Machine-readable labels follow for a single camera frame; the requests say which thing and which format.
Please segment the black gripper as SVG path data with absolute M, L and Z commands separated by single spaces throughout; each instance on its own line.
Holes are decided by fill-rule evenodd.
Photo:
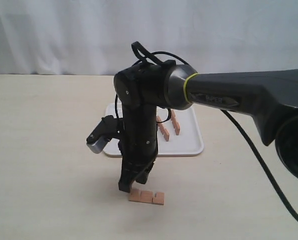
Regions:
M 118 189 L 130 193 L 134 182 L 146 184 L 158 154 L 157 107 L 122 104 L 124 141 Z

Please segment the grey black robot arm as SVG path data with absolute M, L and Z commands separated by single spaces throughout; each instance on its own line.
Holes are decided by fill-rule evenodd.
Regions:
M 113 84 L 123 114 L 121 191 L 147 182 L 158 153 L 157 108 L 192 104 L 252 117 L 262 143 L 274 143 L 298 179 L 298 69 L 199 74 L 188 64 L 138 63 L 118 72 Z

